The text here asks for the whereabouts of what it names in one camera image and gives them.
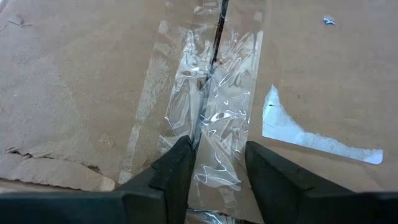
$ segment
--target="cardboard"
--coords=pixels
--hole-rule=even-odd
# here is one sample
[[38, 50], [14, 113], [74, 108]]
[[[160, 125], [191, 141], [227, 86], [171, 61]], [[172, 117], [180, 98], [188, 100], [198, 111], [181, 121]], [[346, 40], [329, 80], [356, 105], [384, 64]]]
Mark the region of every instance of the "cardboard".
[[[379, 165], [262, 137], [252, 122], [249, 140], [356, 192], [397, 190], [395, 122], [398, 71], [391, 24], [394, 1], [269, 1], [252, 121], [261, 121], [271, 85], [304, 130], [348, 146], [383, 149]], [[336, 25], [325, 25], [324, 15]]]
[[[32, 160], [67, 161], [118, 181], [164, 9], [163, 1], [141, 0], [6, 4], [0, 150], [15, 147]], [[73, 170], [48, 175], [78, 178]], [[35, 182], [29, 171], [18, 176]], [[75, 181], [93, 190], [83, 187], [91, 179]]]
[[[264, 32], [256, 78], [246, 83], [252, 97], [246, 111], [251, 114], [248, 140], [349, 189], [397, 190], [395, 1], [230, 0], [229, 5], [225, 26], [237, 39]], [[0, 166], [13, 170], [0, 177], [103, 190], [101, 184], [90, 185], [92, 180], [123, 183], [149, 166], [178, 136], [164, 116], [172, 117], [176, 74], [186, 72], [180, 66], [187, 33], [201, 39], [195, 39], [197, 56], [205, 55], [200, 70], [210, 64], [206, 55], [218, 22], [214, 10], [216, 1], [3, 0], [0, 142], [2, 150], [17, 152], [0, 153]], [[334, 17], [336, 25], [325, 25], [324, 15]], [[223, 33], [226, 47], [234, 32]], [[196, 82], [188, 85], [193, 95], [200, 92]], [[264, 100], [272, 85], [304, 130], [353, 147], [383, 149], [382, 163], [369, 165], [262, 137]], [[192, 112], [189, 122], [196, 118]], [[213, 159], [210, 142], [201, 144], [196, 171]], [[194, 182], [189, 205], [261, 223], [239, 158], [226, 160], [240, 190]], [[7, 165], [13, 160], [18, 162]], [[27, 161], [45, 166], [44, 171], [71, 169], [54, 169], [38, 181], [30, 169], [21, 169]], [[80, 178], [77, 169], [93, 177]], [[60, 175], [78, 185], [52, 181]]]

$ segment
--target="crinkled plastic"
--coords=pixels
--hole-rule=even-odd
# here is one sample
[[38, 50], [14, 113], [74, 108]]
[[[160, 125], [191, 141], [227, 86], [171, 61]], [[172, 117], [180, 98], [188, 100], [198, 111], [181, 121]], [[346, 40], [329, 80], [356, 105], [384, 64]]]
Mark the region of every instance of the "crinkled plastic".
[[[162, 53], [166, 63], [177, 63], [177, 68], [165, 113], [167, 126], [159, 130], [159, 150], [167, 152], [185, 135], [193, 139], [198, 158], [188, 205], [194, 209], [240, 217], [236, 192], [243, 185], [249, 189], [248, 182], [242, 182], [242, 154], [261, 51], [264, 3], [166, 2], [155, 51]], [[192, 13], [191, 21], [175, 17], [181, 12]], [[209, 206], [211, 193], [201, 185], [221, 195], [215, 198], [216, 206]], [[192, 215], [204, 220], [212, 216], [198, 211]]]
[[238, 222], [226, 215], [205, 210], [187, 210], [185, 224], [237, 224]]

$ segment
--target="plastic film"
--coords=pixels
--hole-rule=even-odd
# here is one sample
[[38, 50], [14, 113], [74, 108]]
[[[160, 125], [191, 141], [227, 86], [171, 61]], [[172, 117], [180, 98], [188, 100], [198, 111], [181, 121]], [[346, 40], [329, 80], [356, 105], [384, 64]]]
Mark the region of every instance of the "plastic film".
[[[188, 205], [199, 211], [190, 216], [206, 220], [211, 215], [200, 210], [213, 210], [258, 221], [242, 210], [258, 215], [256, 205], [251, 208], [242, 202], [253, 197], [242, 154], [261, 51], [264, 6], [261, 0], [166, 2], [166, 17], [160, 22], [151, 62], [162, 58], [169, 68], [165, 71], [171, 77], [168, 82], [173, 84], [164, 93], [170, 98], [164, 120], [157, 126], [157, 148], [159, 155], [164, 154], [184, 135], [198, 148]], [[186, 19], [181, 18], [181, 11]], [[153, 66], [150, 63], [149, 72], [156, 71]], [[136, 136], [131, 142], [139, 145], [144, 140]], [[139, 173], [131, 164], [140, 162], [144, 169], [151, 161], [131, 150], [121, 180]]]

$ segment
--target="clear plastic wrap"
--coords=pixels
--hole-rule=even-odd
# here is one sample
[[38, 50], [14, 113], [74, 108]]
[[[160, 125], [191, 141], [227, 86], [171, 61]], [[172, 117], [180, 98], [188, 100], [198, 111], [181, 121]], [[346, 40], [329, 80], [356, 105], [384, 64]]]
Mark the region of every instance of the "clear plastic wrap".
[[[255, 222], [261, 222], [253, 218], [259, 216], [258, 208], [244, 202], [246, 197], [252, 199], [252, 193], [242, 154], [261, 52], [264, 6], [262, 0], [169, 0], [151, 59], [162, 57], [170, 68], [167, 73], [174, 77], [165, 121], [159, 126], [160, 154], [184, 135], [198, 147], [188, 205]], [[186, 18], [192, 13], [190, 21], [176, 16], [182, 11]], [[152, 65], [149, 72], [156, 70]], [[132, 151], [124, 164], [138, 162], [139, 156], [140, 152]], [[133, 176], [138, 172], [124, 168]]]

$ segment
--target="small paper fragment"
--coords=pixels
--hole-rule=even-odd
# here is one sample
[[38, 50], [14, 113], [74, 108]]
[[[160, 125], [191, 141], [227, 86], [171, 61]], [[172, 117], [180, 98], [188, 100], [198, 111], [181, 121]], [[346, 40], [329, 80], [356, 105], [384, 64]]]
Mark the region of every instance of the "small paper fragment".
[[323, 16], [323, 22], [326, 25], [329, 25], [329, 24], [336, 25], [335, 19], [331, 16]]

